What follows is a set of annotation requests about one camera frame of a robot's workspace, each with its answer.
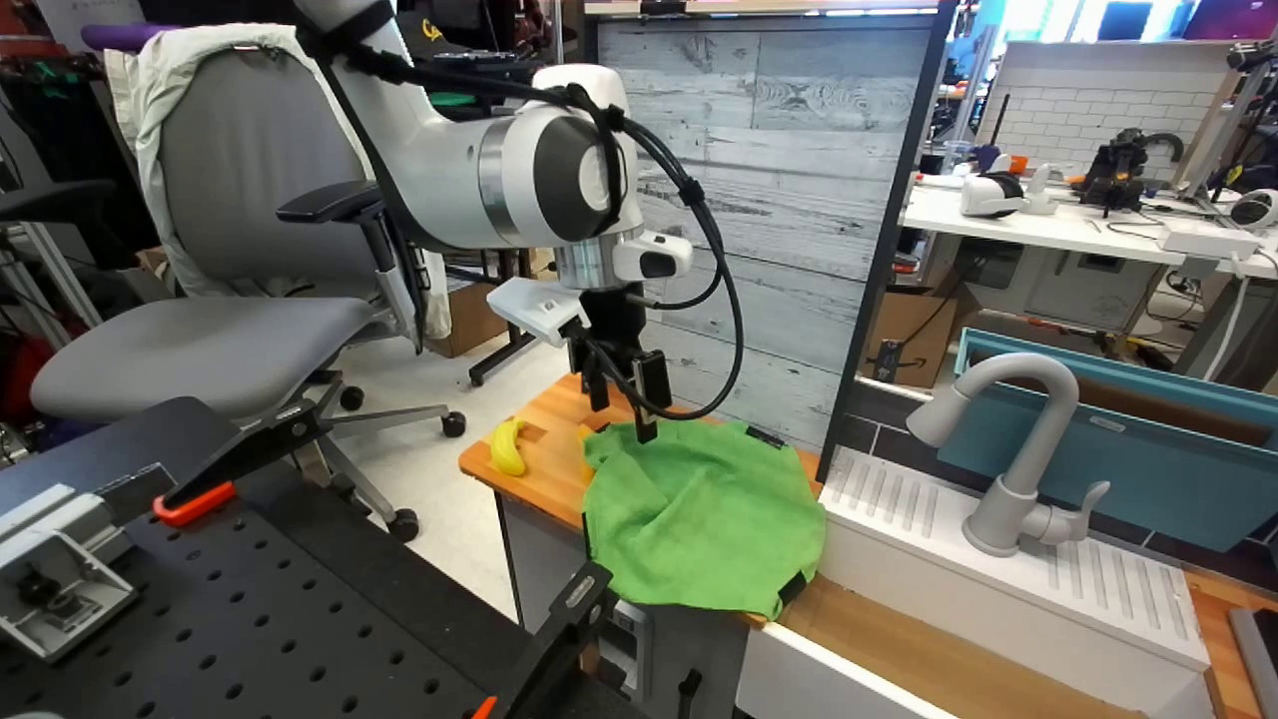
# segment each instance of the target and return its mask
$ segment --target white cable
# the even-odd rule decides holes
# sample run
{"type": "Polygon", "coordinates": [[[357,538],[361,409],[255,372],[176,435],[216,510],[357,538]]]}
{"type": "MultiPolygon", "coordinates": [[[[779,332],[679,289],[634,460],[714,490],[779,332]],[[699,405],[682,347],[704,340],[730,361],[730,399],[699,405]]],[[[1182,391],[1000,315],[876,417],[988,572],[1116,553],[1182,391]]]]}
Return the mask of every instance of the white cable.
{"type": "Polygon", "coordinates": [[[1112,237],[1140,237],[1140,240],[1161,240],[1166,237],[1166,224],[1156,219],[1156,215],[1097,215],[1096,229],[1112,233],[1112,237]]]}
{"type": "Polygon", "coordinates": [[[1225,336],[1222,336],[1222,343],[1214,347],[1214,361],[1209,361],[1208,372],[1204,372],[1208,383],[1214,383],[1214,372],[1220,372],[1222,361],[1232,355],[1233,328],[1237,328],[1237,315],[1244,315],[1244,305],[1246,305],[1246,289],[1249,289],[1249,276],[1244,276],[1237,255],[1232,255],[1232,265],[1233,265],[1233,276],[1237,276],[1237,297],[1233,297],[1233,313],[1232,313],[1225,336]]]}

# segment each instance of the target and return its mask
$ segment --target faucet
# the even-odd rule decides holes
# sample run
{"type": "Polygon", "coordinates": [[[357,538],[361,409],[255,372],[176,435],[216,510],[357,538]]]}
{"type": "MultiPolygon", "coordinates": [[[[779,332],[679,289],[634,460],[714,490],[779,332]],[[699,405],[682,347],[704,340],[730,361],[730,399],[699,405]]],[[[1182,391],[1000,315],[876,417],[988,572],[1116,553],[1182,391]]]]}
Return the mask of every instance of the faucet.
{"type": "Polygon", "coordinates": [[[971,399],[988,391],[1000,380],[1039,380],[1045,387],[1045,409],[1021,444],[1021,452],[1011,460],[1011,466],[989,482],[981,504],[963,520],[963,534],[971,548],[988,557],[1015,557],[1017,534],[1035,534],[1039,542],[1075,542],[1088,538],[1096,504],[1112,490],[1112,482],[1096,482],[1083,496],[1080,510],[1060,510],[1039,504],[1044,472],[1063,444],[1072,417],[1080,411],[1080,380],[1065,365],[1035,351],[1011,351],[993,355],[988,365],[975,365],[967,375],[957,375],[949,387],[931,397],[906,429],[931,444],[941,449],[957,419],[967,417],[971,399]]]}

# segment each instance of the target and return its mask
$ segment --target black bracket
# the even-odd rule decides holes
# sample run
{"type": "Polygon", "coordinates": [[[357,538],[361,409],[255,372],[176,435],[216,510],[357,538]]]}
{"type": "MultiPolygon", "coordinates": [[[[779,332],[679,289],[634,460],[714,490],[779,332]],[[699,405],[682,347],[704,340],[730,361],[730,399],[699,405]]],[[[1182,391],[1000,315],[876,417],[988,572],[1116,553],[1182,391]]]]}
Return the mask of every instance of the black bracket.
{"type": "Polygon", "coordinates": [[[494,695],[494,719],[543,719],[577,688],[581,661],[605,637],[614,596],[609,572],[582,565],[557,596],[550,618],[534,632],[526,657],[517,662],[509,688],[494,695]]]}
{"type": "Polygon", "coordinates": [[[288,405],[285,411],[277,411],[273,419],[249,429],[244,435],[236,435],[224,452],[216,452],[189,482],[180,482],[176,490],[164,496],[164,506],[176,510],[191,498],[199,498],[203,490],[253,476],[255,466],[277,464],[281,456],[300,452],[304,444],[320,441],[328,431],[324,417],[324,399],[300,399],[288,405]]]}
{"type": "Polygon", "coordinates": [[[686,0],[642,0],[638,14],[642,15],[682,15],[686,0]]]}

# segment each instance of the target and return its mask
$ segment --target green towel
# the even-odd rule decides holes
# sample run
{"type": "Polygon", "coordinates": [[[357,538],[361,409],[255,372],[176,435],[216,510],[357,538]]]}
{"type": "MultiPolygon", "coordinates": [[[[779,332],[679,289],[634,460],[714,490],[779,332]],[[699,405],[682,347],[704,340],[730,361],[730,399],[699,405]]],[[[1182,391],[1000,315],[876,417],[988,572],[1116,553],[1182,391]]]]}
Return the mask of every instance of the green towel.
{"type": "Polygon", "coordinates": [[[800,456],[738,424],[663,424],[651,444],[609,429],[589,460],[591,558],[633,604],[779,616],[779,590],[822,558],[827,517],[800,456]]]}
{"type": "Polygon", "coordinates": [[[474,96],[472,91],[430,91],[434,108],[472,108],[474,96]]]}

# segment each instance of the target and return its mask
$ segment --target wooden board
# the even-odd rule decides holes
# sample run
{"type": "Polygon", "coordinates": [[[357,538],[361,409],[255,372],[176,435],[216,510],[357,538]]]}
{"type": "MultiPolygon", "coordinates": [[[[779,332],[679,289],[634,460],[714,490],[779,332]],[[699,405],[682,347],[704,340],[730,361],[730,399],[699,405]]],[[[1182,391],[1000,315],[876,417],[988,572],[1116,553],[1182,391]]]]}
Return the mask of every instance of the wooden board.
{"type": "Polygon", "coordinates": [[[956,715],[1134,715],[827,581],[782,624],[956,715]]]}
{"type": "MultiPolygon", "coordinates": [[[[831,429],[894,160],[915,123],[931,26],[599,26],[599,59],[625,76],[633,118],[699,175],[728,240],[747,315],[747,372],[723,417],[796,449],[822,449],[831,429]]],[[[638,207],[642,224],[699,240],[651,164],[638,168],[638,207]]],[[[706,289],[712,268],[699,251],[691,276],[651,285],[651,297],[686,301],[706,289]]],[[[642,343],[671,355],[682,405],[712,399],[730,369],[728,301],[651,315],[642,343]]]]}
{"type": "Polygon", "coordinates": [[[591,490],[591,464],[582,444],[609,424],[633,424],[633,405],[613,387],[609,411],[591,411],[581,375],[565,375],[526,409],[519,409],[525,431],[519,452],[526,460],[526,476],[505,476],[486,460],[486,441],[465,452],[465,472],[482,480],[486,488],[543,510],[558,526],[582,526],[582,504],[591,490]]]}
{"type": "Polygon", "coordinates": [[[1189,596],[1196,596],[1200,632],[1209,657],[1209,701],[1220,715],[1262,719],[1262,707],[1254,701],[1254,688],[1232,629],[1232,612],[1233,608],[1278,612],[1278,598],[1208,572],[1189,572],[1189,596]]]}

